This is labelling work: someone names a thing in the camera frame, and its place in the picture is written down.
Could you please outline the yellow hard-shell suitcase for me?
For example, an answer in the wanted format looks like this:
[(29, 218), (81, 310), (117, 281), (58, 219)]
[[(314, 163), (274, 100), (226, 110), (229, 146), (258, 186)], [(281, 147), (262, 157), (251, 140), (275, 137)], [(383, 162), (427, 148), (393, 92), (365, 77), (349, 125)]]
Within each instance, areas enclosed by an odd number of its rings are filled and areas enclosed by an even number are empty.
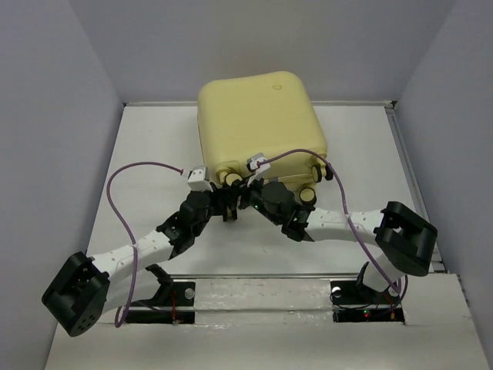
[(327, 140), (299, 77), (280, 71), (207, 83), (197, 98), (203, 161), (221, 185), (231, 173), (248, 177), (247, 161), (273, 159), (266, 180), (277, 179), (302, 202), (315, 204), (327, 175)]

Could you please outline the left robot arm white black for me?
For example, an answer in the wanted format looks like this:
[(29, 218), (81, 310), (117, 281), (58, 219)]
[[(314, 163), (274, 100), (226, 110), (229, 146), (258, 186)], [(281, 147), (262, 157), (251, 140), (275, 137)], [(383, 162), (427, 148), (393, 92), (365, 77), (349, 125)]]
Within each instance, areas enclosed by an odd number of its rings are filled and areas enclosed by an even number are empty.
[(236, 178), (221, 188), (192, 190), (177, 212), (140, 240), (104, 254), (72, 254), (42, 295), (42, 303), (69, 336), (82, 335), (103, 314), (110, 290), (128, 278), (129, 293), (134, 293), (140, 270), (192, 247), (212, 217), (233, 211), (244, 186)]

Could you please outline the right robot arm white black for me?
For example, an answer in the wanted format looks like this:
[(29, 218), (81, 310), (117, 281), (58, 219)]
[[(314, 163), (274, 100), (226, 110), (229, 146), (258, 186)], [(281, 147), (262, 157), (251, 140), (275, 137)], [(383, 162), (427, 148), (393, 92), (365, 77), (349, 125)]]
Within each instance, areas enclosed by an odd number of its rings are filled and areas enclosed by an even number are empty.
[(296, 201), (281, 182), (254, 180), (243, 187), (240, 208), (252, 207), (293, 241), (352, 241), (367, 255), (354, 292), (372, 302), (400, 279), (428, 275), (438, 230), (413, 210), (390, 201), (382, 210), (350, 213)]

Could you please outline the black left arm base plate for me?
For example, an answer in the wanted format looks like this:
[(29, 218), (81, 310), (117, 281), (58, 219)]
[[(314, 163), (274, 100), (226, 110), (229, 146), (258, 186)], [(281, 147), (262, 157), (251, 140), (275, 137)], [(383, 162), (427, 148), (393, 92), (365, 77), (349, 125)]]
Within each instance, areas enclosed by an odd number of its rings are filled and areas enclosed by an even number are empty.
[(194, 281), (162, 285), (152, 298), (131, 304), (125, 323), (192, 325), (196, 318), (195, 290)]

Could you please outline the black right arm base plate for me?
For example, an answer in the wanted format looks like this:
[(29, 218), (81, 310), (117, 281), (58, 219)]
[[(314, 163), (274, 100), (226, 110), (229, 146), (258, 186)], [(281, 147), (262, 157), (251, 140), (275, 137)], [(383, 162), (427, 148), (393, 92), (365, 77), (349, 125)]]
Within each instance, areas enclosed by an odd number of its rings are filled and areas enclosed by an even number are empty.
[(354, 280), (332, 281), (330, 302), (336, 323), (405, 323), (399, 296), (366, 289)]

